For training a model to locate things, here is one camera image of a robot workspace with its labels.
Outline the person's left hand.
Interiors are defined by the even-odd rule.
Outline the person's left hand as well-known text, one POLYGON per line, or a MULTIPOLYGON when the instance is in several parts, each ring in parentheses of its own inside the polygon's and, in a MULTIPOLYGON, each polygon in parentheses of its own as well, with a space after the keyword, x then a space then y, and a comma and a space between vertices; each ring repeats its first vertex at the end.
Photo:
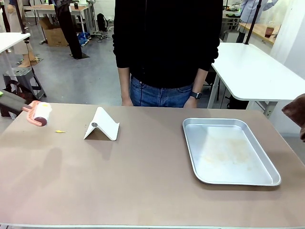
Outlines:
POLYGON ((185 102, 184 108, 197 108, 197 99, 194 97, 189 97, 188 100, 185 102))

